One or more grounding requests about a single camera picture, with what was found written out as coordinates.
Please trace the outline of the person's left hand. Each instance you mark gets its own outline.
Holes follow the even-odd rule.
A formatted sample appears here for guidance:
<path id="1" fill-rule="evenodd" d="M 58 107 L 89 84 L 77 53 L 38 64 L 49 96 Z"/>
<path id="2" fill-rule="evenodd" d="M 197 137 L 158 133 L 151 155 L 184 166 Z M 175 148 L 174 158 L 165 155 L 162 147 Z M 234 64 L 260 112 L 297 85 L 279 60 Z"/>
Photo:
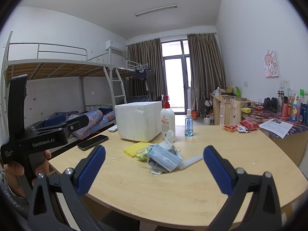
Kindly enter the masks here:
<path id="1" fill-rule="evenodd" d="M 51 158 L 51 153 L 49 150 L 45 150 L 43 163 L 40 164 L 35 169 L 35 174 L 45 173 L 49 175 L 49 162 L 48 159 Z M 18 192 L 21 195 L 21 185 L 18 180 L 18 176 L 24 175 L 24 168 L 17 162 L 10 162 L 4 165 L 5 176 L 7 182 L 12 190 Z"/>

